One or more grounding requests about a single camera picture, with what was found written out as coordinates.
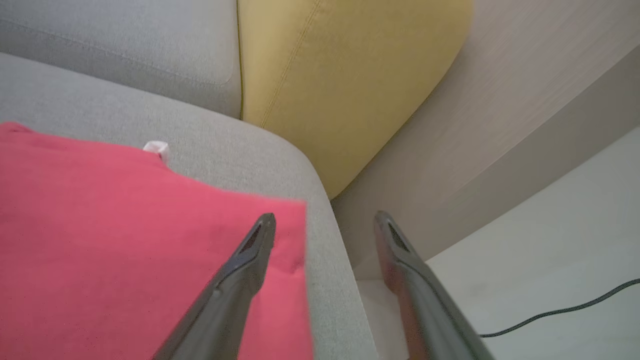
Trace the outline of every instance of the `yellow pillow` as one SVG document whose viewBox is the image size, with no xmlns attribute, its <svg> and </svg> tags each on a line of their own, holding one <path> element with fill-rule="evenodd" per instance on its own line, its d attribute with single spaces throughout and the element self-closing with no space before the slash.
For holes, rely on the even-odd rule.
<svg viewBox="0 0 640 360">
<path fill-rule="evenodd" d="M 333 198 L 409 119 L 472 0 L 239 0 L 243 120 L 287 139 Z"/>
</svg>

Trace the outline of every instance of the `gray sofa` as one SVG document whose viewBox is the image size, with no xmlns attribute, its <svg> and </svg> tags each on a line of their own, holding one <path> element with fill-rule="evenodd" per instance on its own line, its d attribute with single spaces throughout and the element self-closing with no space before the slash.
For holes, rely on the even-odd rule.
<svg viewBox="0 0 640 360">
<path fill-rule="evenodd" d="M 233 118 L 235 16 L 230 0 L 0 0 L 0 121 L 134 147 L 164 140 L 176 172 L 306 200 L 315 358 L 377 358 L 316 171 L 290 143 Z"/>
</svg>

